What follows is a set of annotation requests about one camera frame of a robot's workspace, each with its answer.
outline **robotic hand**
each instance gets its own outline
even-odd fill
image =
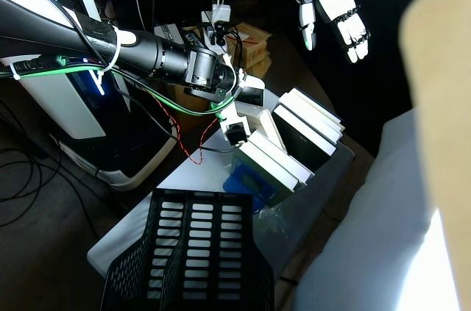
[[[300,4],[300,29],[306,49],[316,46],[314,5],[326,23],[333,24],[341,47],[351,63],[368,55],[369,32],[358,15],[355,0],[296,0]]]

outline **basket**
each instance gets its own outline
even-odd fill
[[[110,265],[101,311],[274,309],[252,197],[157,189],[142,237]]]

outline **dark background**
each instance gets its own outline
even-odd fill
[[[148,29],[149,1],[140,0]],[[316,23],[317,47],[305,50],[297,31],[299,7],[294,0],[260,0],[266,22],[258,26],[288,35],[344,119],[347,134],[376,155],[384,123],[412,108],[397,42],[401,15],[412,0],[355,1],[361,5],[360,16],[371,32],[369,55],[356,64],[346,61],[330,26],[322,21]],[[113,0],[120,27],[141,29],[133,2]],[[155,0],[155,4],[158,22],[191,25],[199,21],[202,5],[209,9],[210,0]]]

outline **book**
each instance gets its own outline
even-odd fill
[[[249,142],[253,143],[263,153],[285,168],[299,182],[305,184],[314,174],[303,164],[290,157],[288,153],[273,144],[260,131],[256,130],[249,136]]]
[[[253,143],[246,142],[234,152],[234,158],[252,169],[275,190],[276,202],[290,196],[302,184],[280,164]]]
[[[258,107],[240,101],[235,102],[235,108],[240,116],[246,116],[247,122],[251,132],[259,130],[268,137],[276,146],[282,150],[286,150],[286,147],[281,140],[280,133],[275,126],[272,118],[272,114],[265,107]]]
[[[324,165],[336,150],[328,140],[297,118],[283,105],[273,112],[273,120],[288,154],[313,173]]]
[[[340,132],[343,132],[345,127],[341,125],[341,120],[337,118],[334,114],[332,114],[329,110],[325,109],[322,105],[318,104],[315,102],[313,99],[309,98],[307,95],[305,95],[303,92],[298,90],[297,88],[293,88],[290,90],[289,94],[292,94],[293,96],[297,96],[299,99],[302,99],[305,101],[307,104],[311,105],[314,109],[319,111],[321,114],[323,114],[326,118],[331,120],[333,123],[337,124],[337,126],[340,128]]]
[[[311,105],[306,106],[300,97],[284,93],[279,102],[331,143],[335,144],[341,138],[340,126]]]

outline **perforated basket side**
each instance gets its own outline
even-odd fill
[[[146,260],[152,242],[157,201],[152,199],[142,237],[121,253],[108,268],[101,311],[121,310],[137,301],[145,288]]]

